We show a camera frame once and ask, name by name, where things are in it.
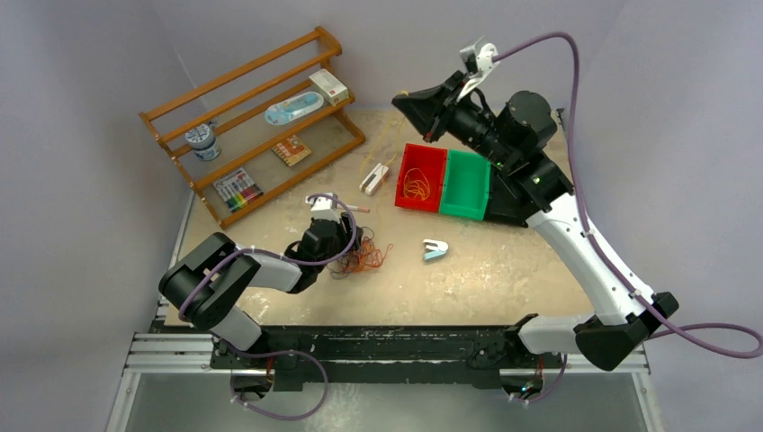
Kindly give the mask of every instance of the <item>green bin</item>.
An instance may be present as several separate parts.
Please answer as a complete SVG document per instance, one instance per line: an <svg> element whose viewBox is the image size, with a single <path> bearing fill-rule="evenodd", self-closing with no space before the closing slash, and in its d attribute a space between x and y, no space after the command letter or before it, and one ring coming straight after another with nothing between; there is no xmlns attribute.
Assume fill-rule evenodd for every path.
<svg viewBox="0 0 763 432"><path fill-rule="evenodd" d="M490 193L490 163L476 153L448 150L440 212L481 221Z"/></svg>

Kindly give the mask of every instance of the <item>table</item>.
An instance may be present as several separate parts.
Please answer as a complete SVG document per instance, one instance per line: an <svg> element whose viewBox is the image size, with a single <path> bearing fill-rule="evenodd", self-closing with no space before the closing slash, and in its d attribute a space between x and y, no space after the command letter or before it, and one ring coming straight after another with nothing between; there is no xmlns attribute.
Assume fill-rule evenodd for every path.
<svg viewBox="0 0 763 432"><path fill-rule="evenodd" d="M348 115L365 132L366 144L225 232L239 245L282 252L310 225L305 196L336 192L345 203L372 209L371 213L356 212L355 216L360 225L375 231L378 248L393 245L384 265L343 280L335 280L324 271L299 295L248 288L238 301L243 311L261 324L501 325L533 312L570 315L593 310L570 271L534 231L395 207L394 183L404 145L422 143L421 137L404 121L398 145L394 124L380 138L390 120L401 119L393 110L352 110ZM360 165L374 143L375 151L361 173ZM450 135L431 145L470 151ZM371 167L389 160L396 152L389 181L372 197L361 193L358 185ZM561 128L549 141L546 152L570 177ZM258 181L258 173L249 174ZM219 230L203 205L194 202L178 255L183 257ZM447 256L424 264L423 239L447 242ZM174 307L167 305L166 325L187 324L177 319Z"/></svg>

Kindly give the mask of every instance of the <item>wooden shelf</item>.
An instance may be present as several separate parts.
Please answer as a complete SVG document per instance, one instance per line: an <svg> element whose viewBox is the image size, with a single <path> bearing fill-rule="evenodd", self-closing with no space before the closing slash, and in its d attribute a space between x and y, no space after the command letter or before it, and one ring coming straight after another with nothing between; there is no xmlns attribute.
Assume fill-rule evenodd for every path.
<svg viewBox="0 0 763 432"><path fill-rule="evenodd" d="M166 134L160 134L157 131L153 121L159 117L312 41L317 41L321 47L320 53L317 56L292 67L281 75L265 81L263 84L252 88L217 108L209 110ZM265 122L262 113L270 105L277 104L284 99L307 90L310 88L309 80L302 81L247 111L238 112L236 110L244 102L277 87L310 68L325 68L334 73L329 59L341 53L342 46L339 42L328 31L322 27L317 27L315 31L293 40L281 48L275 49L245 65L237 67L209 83L200 85L171 102L164 103L149 112L141 112L139 114L140 119L154 136L159 147L171 158L186 182L188 182L188 185L199 195L199 198L221 228L226 229L231 223L238 221L278 194L283 193L288 188L325 167L331 161L365 142L363 132L350 121L344 112L345 106L355 101L355 96L352 92L350 92L347 99L337 105L325 103L317 111L294 123L273 126ZM170 141L182 137L186 131L213 120L218 122L218 126L215 128L215 135L222 149L222 153L214 160L199 162L195 159L195 155L188 144L183 144L178 148L170 148L168 146ZM337 128L342 130L343 133L339 133ZM327 136L323 136L319 132L327 129L331 129L333 132ZM273 145L293 134L300 134L300 137L305 140L312 154L302 160L296 167L289 168L281 159L272 155L272 152L268 150ZM311 139L309 136L322 136L323 138ZM218 178L239 167L244 167L250 176L255 179L255 182L263 188L265 194L243 209L230 213L211 185ZM257 173L268 172L271 174L261 175L260 179L257 179L257 174L250 171L250 169L255 170Z"/></svg>

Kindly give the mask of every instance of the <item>marker set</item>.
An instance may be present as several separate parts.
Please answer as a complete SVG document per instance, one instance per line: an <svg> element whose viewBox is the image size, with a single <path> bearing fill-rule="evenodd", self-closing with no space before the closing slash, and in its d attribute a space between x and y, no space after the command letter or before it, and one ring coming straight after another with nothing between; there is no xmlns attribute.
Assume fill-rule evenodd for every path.
<svg viewBox="0 0 763 432"><path fill-rule="evenodd" d="M231 212L240 210L263 194L244 168L222 177L214 182L214 186Z"/></svg>

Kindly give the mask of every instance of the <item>gray wall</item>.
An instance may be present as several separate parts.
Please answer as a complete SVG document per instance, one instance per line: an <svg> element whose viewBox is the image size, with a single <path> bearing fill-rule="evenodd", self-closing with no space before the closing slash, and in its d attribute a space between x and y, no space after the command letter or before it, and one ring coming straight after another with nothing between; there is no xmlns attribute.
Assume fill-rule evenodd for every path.
<svg viewBox="0 0 763 432"><path fill-rule="evenodd" d="M625 0L153 2L197 83L323 25L342 43L344 53L332 61L355 91L356 106L386 108L399 90L435 86L462 68L458 50L481 35L501 50L541 32L572 32L579 39L585 70ZM296 66L312 53L295 52L283 64ZM568 70L570 59L563 42L552 41L508 61L498 72L500 79L483 88L491 102L504 103L515 91L529 88L554 104L565 104L570 83L561 71ZM264 67L262 74L226 85L207 100L221 104L277 73L277 65Z"/></svg>
<svg viewBox="0 0 763 432"><path fill-rule="evenodd" d="M763 330L761 19L755 0L628 2L580 89L592 218L648 284L676 294L677 324ZM722 358L679 337L647 350L669 430L761 429L763 359Z"/></svg>
<svg viewBox="0 0 763 432"><path fill-rule="evenodd" d="M0 429L103 430L187 197L136 114L191 86L145 1L0 3Z"/></svg>

